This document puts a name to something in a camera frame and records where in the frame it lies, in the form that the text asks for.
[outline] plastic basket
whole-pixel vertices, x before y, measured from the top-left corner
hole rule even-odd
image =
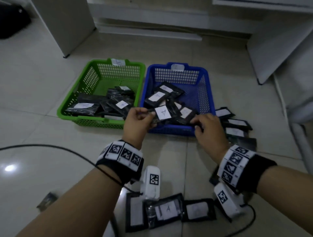
[[[77,102],[79,92],[94,95],[106,95],[109,88],[128,86],[135,94],[134,106],[138,105],[146,67],[143,63],[125,60],[125,66],[112,65],[111,59],[92,60],[87,63],[75,85],[60,105],[57,116],[71,120],[80,126],[122,129],[124,121],[100,117],[75,116],[65,110]]]
[[[176,64],[184,65],[183,71],[172,70],[172,65],[176,66]],[[140,102],[141,107],[144,106],[145,98],[152,94],[152,89],[160,85],[163,81],[170,82],[185,91],[185,94],[178,97],[178,100],[185,102],[187,106],[196,108],[200,114],[212,113],[215,115],[207,70],[199,67],[191,67],[187,63],[153,64],[149,66]],[[194,136],[193,127],[182,125],[159,125],[154,129],[150,129],[149,132]]]

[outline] blue basket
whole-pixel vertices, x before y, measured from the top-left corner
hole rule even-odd
[[[184,65],[184,71],[172,70],[173,64]],[[141,107],[144,107],[145,98],[152,94],[152,89],[164,81],[170,82],[185,91],[185,94],[178,97],[178,100],[185,102],[186,106],[196,108],[200,114],[212,113],[215,115],[208,71],[204,68],[191,67],[187,63],[150,65],[142,92]],[[149,132],[194,137],[194,128],[183,125],[159,125],[154,129],[150,129]]]

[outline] green basket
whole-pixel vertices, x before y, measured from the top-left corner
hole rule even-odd
[[[60,105],[57,116],[61,119],[71,120],[80,126],[123,129],[124,121],[100,117],[75,116],[65,110],[77,103],[79,92],[93,95],[106,95],[109,88],[115,86],[128,86],[135,94],[134,106],[138,105],[142,80],[146,67],[143,63],[125,60],[125,66],[112,65],[111,59],[92,60],[87,63],[75,85]]]

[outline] person's right arm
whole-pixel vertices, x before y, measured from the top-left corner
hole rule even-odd
[[[229,142],[217,116],[202,114],[192,123],[195,135],[209,156],[219,165]],[[283,166],[269,167],[261,176],[257,194],[290,220],[313,235],[313,176]]]

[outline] tiled floor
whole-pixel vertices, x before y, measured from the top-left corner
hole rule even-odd
[[[281,112],[274,85],[256,83],[245,42],[205,37],[202,42],[94,33],[63,59],[56,43],[35,20],[26,30],[0,41],[0,146],[44,143],[73,149],[95,161],[105,144],[121,130],[79,127],[56,117],[56,110],[87,61],[127,58],[153,63],[184,62],[208,70],[216,108],[228,106],[248,120],[258,151],[279,164],[305,171],[301,156]],[[208,183],[215,164],[194,139],[148,134],[143,153],[146,165],[161,169],[161,196],[179,192],[186,199],[211,197]],[[16,165],[16,171],[4,167]],[[92,167],[59,150],[24,148],[0,153],[0,234],[14,236],[37,214],[37,204],[49,192],[61,195]],[[301,228],[255,196],[255,224],[238,236],[307,236]],[[115,209],[121,236],[125,229],[125,190]],[[244,226],[247,215],[229,224],[218,220],[175,222],[127,236],[224,236]]]

